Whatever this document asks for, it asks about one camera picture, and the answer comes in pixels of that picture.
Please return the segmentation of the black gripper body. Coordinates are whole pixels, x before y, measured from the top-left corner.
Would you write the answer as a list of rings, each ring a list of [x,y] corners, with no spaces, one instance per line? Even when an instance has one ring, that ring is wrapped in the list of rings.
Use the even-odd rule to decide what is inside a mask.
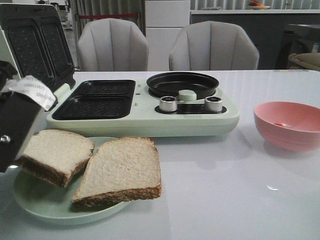
[[[18,80],[14,79],[17,75],[17,70],[10,62],[0,61],[0,92],[10,93],[14,91]]]

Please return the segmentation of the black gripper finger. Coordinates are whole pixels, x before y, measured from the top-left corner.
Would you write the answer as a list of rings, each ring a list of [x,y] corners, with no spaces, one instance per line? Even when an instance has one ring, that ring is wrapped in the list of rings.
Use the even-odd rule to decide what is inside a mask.
[[[33,76],[9,79],[0,90],[0,171],[18,159],[35,132],[37,117],[56,102],[53,92]]]

